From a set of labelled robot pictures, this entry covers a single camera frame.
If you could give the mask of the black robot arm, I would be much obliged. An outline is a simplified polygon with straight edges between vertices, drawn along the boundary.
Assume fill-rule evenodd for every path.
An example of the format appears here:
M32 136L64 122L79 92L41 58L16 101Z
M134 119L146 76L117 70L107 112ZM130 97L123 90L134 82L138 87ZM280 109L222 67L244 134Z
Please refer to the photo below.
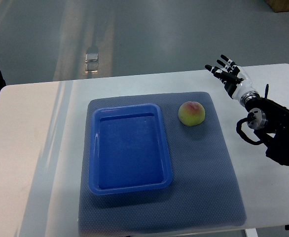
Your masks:
M248 116L237 122L236 131L252 145L264 144L268 158L289 166L289 109L258 94L245 99Z

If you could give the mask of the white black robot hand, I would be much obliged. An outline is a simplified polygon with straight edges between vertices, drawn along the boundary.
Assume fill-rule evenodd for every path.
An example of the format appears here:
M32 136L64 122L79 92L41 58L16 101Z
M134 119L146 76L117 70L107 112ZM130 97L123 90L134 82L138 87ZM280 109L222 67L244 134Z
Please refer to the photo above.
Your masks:
M250 77L242 67L223 54L220 57L221 60L217 60L220 67L205 65L205 69L221 81L231 99L239 101L244 107L246 99L258 96L258 92L253 88Z

